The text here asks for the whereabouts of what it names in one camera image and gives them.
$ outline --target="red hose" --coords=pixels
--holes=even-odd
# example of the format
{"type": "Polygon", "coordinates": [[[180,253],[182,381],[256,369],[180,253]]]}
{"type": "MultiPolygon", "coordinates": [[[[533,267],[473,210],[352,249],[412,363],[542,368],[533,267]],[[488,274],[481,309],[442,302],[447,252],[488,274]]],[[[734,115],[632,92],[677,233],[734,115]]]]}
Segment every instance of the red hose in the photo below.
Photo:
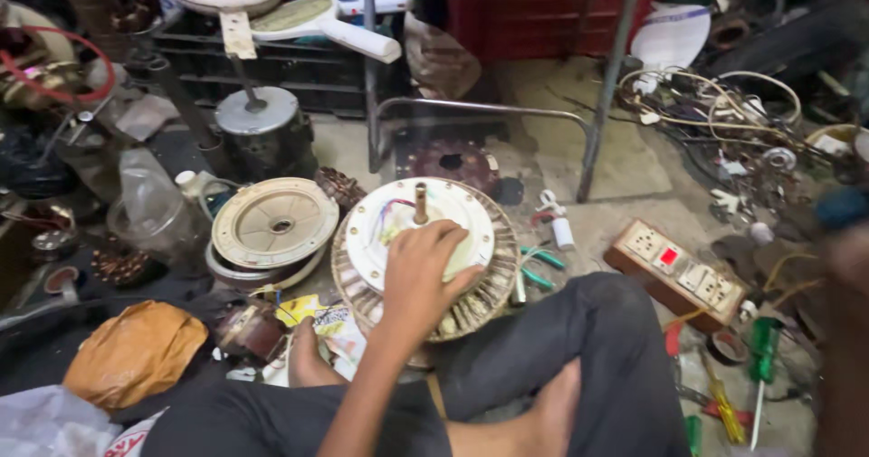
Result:
{"type": "MultiPolygon", "coordinates": [[[[35,31],[35,32],[46,31],[49,33],[62,34],[63,36],[66,36],[70,40],[78,41],[78,42],[82,43],[85,47],[93,50],[94,53],[96,53],[96,56],[100,57],[100,60],[102,60],[103,63],[105,64],[106,70],[109,72],[109,78],[106,80],[106,83],[103,84],[103,86],[96,89],[94,92],[91,92],[88,94],[76,95],[76,97],[78,98],[78,100],[81,100],[81,102],[90,102],[93,100],[101,100],[105,96],[109,95],[109,92],[111,92],[112,87],[115,86],[115,70],[111,66],[111,60],[109,60],[109,57],[107,57],[105,55],[105,53],[103,53],[99,48],[97,48],[96,45],[94,45],[90,41],[85,40],[84,38],[81,38],[81,36],[79,36],[78,34],[70,33],[69,31],[64,31],[62,29],[47,28],[44,26],[22,26],[21,29],[23,29],[25,31],[35,31]]],[[[7,52],[6,50],[0,50],[0,61],[3,62],[3,64],[6,66],[6,69],[9,70],[10,73],[17,80],[23,82],[25,85],[27,85],[31,89],[37,91],[39,94],[47,95],[49,97],[53,97],[54,99],[61,100],[63,102],[72,102],[74,100],[72,95],[70,95],[70,94],[66,94],[64,92],[60,92],[60,91],[56,91],[56,90],[52,90],[52,89],[43,87],[42,85],[39,84],[39,82],[32,80],[30,77],[28,77],[24,73],[24,71],[22,71],[20,68],[15,66],[15,59],[13,59],[12,55],[10,55],[9,52],[7,52]]]]}

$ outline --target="orange plastic bag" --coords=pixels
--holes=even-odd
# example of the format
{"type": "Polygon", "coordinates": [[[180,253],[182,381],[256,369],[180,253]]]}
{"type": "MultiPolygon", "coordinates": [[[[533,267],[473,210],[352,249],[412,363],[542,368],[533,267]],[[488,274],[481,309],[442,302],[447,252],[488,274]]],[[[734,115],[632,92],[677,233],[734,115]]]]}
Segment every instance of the orange plastic bag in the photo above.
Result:
{"type": "Polygon", "coordinates": [[[208,333],[164,302],[127,307],[84,340],[63,385],[107,411],[130,407],[174,385],[208,333]]]}

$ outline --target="black pants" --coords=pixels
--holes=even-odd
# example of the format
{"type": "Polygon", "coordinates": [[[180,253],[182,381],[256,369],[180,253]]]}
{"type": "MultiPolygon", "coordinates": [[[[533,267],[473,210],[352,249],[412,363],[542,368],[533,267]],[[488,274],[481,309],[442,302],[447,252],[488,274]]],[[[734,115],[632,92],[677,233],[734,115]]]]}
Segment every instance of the black pants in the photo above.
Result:
{"type": "MultiPolygon", "coordinates": [[[[582,388],[568,455],[690,455],[652,302],[623,275],[572,279],[522,314],[438,345],[434,355],[447,415],[456,421],[532,393],[575,357],[582,388]]],[[[144,455],[313,456],[345,388],[227,381],[171,407],[144,455]]],[[[397,386],[377,454],[450,455],[425,382],[397,386]]]]}

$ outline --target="red crate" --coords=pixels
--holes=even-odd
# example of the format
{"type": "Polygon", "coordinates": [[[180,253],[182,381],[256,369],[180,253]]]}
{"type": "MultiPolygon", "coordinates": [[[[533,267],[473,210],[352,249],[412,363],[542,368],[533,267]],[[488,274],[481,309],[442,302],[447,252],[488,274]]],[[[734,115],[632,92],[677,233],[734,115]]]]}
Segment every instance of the red crate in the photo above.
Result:
{"type": "MultiPolygon", "coordinates": [[[[606,55],[622,0],[447,0],[447,30],[481,61],[606,55]],[[580,31],[580,14],[587,16],[580,31]]],[[[637,0],[631,38],[651,11],[637,0]]]]}

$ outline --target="extension board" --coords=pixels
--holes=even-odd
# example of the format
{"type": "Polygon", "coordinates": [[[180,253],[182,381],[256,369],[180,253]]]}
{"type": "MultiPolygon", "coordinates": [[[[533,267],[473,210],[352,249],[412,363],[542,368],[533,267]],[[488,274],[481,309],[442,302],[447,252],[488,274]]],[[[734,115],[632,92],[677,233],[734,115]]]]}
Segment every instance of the extension board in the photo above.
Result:
{"type": "Polygon", "coordinates": [[[689,321],[706,333],[729,325],[747,293],[740,280],[722,275],[640,219],[621,233],[603,258],[636,278],[677,316],[706,308],[689,321]]]}

